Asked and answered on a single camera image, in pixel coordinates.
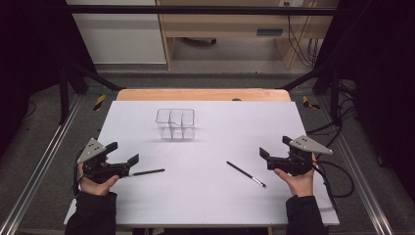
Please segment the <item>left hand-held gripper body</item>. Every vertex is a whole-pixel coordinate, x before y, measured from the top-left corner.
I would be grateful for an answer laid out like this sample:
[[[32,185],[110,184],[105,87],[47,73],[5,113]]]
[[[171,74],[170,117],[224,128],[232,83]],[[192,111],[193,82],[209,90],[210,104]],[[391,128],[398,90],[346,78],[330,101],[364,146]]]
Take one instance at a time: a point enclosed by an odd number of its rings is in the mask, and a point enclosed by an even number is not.
[[[91,138],[81,151],[76,163],[82,165],[83,175],[96,183],[104,183],[114,175],[119,178],[129,174],[128,163],[109,164],[106,146]]]

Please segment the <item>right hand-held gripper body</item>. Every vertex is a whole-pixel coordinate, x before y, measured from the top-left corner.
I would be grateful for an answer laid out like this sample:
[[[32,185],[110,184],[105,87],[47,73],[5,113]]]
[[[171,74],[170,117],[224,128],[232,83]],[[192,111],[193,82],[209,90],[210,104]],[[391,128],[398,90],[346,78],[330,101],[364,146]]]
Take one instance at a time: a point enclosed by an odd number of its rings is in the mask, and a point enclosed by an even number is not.
[[[287,158],[270,156],[267,160],[267,169],[280,168],[292,176],[307,173],[313,167],[313,154],[332,155],[333,151],[306,135],[292,139]]]

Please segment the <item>clear plastic organizer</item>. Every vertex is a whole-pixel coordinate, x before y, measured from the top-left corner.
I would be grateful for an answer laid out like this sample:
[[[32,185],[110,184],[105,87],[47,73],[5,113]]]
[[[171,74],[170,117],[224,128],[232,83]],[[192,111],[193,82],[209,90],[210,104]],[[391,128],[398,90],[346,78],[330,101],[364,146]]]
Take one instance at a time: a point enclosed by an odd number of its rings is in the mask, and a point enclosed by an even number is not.
[[[164,140],[193,140],[195,111],[193,109],[159,109],[156,124]]]

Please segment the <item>person's left hand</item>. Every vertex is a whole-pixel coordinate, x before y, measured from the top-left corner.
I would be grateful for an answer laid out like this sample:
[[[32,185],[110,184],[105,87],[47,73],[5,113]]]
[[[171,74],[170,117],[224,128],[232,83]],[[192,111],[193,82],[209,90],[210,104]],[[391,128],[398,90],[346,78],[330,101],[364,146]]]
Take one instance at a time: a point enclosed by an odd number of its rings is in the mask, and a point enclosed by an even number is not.
[[[106,196],[110,189],[118,182],[119,176],[114,175],[104,183],[96,183],[88,178],[83,177],[80,180],[80,190],[95,196]]]

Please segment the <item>person's right hand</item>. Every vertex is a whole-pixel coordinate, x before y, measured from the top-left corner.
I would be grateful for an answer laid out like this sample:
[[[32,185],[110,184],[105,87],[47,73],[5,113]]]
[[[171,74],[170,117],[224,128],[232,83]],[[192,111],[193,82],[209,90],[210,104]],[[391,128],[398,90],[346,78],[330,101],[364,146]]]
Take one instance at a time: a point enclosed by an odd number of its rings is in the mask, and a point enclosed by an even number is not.
[[[313,196],[313,168],[309,170],[307,173],[297,176],[292,176],[280,168],[275,168],[274,173],[288,185],[290,192],[293,196]]]

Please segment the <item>yellow black floor tape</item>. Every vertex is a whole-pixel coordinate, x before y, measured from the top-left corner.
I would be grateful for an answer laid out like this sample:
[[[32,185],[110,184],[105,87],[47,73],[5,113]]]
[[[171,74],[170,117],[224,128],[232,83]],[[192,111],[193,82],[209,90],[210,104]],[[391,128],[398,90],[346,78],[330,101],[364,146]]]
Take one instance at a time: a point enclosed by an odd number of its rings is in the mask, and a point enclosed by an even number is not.
[[[95,106],[94,106],[94,108],[93,108],[93,111],[99,111],[99,110],[100,110],[100,108],[102,107],[102,105],[103,105],[103,103],[104,103],[105,99],[106,99],[106,95],[105,95],[105,94],[100,95],[100,96],[97,98],[97,101],[96,101],[96,103],[95,103]]]
[[[320,106],[315,105],[315,104],[314,105],[310,104],[309,101],[308,101],[308,98],[306,96],[302,96],[302,103],[303,103],[303,106],[306,107],[306,108],[310,108],[310,109],[313,109],[313,110],[320,110]]]

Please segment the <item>black metal stand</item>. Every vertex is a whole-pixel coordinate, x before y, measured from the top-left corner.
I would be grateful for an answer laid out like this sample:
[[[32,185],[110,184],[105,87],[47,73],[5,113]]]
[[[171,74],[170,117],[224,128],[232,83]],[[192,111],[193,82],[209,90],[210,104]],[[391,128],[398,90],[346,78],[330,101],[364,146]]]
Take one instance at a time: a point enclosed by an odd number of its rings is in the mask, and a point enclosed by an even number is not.
[[[76,94],[85,94],[88,90],[88,85],[84,81],[85,77],[89,77],[96,82],[102,84],[113,91],[120,91],[122,87],[116,85],[100,75],[95,71],[89,70],[77,63],[66,63],[59,71],[59,87],[60,87],[60,101],[61,101],[61,119],[60,124],[63,124],[69,117],[69,85],[72,86]]]
[[[314,68],[312,71],[304,74],[300,78],[282,86],[283,90],[291,91],[297,86],[309,81],[312,78],[317,78],[312,91],[315,95],[322,95],[331,88],[330,96],[330,118],[339,125],[341,122],[340,118],[340,105],[339,105],[339,94],[341,87],[340,73],[333,66],[320,66]]]

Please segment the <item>white board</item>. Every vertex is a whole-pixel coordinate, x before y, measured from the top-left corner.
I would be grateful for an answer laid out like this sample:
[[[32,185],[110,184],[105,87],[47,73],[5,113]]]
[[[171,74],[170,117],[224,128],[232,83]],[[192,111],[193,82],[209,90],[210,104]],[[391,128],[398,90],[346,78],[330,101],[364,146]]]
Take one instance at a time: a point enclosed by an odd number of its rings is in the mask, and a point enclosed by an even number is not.
[[[161,139],[156,124],[159,109],[193,109],[195,138]],[[165,169],[115,184],[116,223],[128,227],[282,225],[291,192],[267,169],[258,151],[263,148],[272,156],[285,157],[289,148],[282,137],[303,133],[293,102],[115,101],[98,138],[104,145],[117,143],[110,162],[123,163],[138,154],[140,161],[132,173]]]

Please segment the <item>wooden table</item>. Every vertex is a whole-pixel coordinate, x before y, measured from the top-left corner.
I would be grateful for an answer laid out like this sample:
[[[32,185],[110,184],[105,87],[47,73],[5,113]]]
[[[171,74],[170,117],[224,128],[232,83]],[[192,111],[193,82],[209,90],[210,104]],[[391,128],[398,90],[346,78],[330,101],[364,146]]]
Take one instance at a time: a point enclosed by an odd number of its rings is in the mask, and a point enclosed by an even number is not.
[[[290,102],[291,97],[283,89],[231,88],[231,89],[184,89],[152,88],[122,89],[117,101],[276,101]]]

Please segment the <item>white cabinet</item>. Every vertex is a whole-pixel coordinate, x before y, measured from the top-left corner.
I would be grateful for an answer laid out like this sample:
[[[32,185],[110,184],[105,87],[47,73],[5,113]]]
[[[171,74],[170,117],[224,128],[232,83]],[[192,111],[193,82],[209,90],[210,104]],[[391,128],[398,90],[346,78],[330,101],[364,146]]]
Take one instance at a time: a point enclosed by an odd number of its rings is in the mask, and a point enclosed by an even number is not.
[[[165,64],[156,14],[74,14],[96,65]]]

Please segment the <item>dark curtain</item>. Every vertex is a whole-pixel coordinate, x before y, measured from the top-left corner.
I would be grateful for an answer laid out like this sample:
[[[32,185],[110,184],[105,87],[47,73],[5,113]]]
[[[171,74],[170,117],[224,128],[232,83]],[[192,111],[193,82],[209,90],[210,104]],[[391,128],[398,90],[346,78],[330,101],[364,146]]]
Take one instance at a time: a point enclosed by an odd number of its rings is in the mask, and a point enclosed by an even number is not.
[[[93,71],[67,0],[0,0],[0,157],[28,109],[29,97],[59,83],[62,59]]]
[[[318,56],[339,55],[340,78],[356,84],[357,108],[380,157],[415,202],[415,0],[340,0]]]

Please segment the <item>aluminium floor rail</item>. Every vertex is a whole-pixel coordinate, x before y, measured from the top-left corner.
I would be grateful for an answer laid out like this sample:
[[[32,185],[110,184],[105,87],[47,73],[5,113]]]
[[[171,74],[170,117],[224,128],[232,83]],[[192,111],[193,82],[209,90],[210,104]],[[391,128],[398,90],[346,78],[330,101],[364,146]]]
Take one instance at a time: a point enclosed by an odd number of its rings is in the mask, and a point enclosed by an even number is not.
[[[54,160],[56,153],[58,152],[64,138],[66,137],[66,134],[69,130],[70,125],[72,124],[74,117],[76,116],[82,99],[82,95],[73,96],[72,102],[69,106],[68,116],[61,124],[58,125],[52,139],[48,143],[46,150],[40,158],[31,177],[28,179],[13,209],[0,226],[0,235],[14,235],[17,231],[23,216],[25,215],[30,203],[32,202],[34,195],[36,194],[52,160]]]
[[[349,97],[341,97],[335,106],[343,129],[335,144],[340,149],[346,168],[377,235],[395,235],[385,210],[384,193],[389,189],[390,171],[378,166],[377,157],[361,128],[357,110]]]

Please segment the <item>black horizontal frame bar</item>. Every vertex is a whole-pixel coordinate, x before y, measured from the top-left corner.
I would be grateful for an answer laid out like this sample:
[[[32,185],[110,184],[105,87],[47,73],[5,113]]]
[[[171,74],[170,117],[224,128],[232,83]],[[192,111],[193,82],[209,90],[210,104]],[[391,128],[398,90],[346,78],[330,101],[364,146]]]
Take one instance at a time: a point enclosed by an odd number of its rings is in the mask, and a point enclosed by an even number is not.
[[[338,12],[336,8],[239,6],[68,5],[67,9],[74,14],[334,16]]]

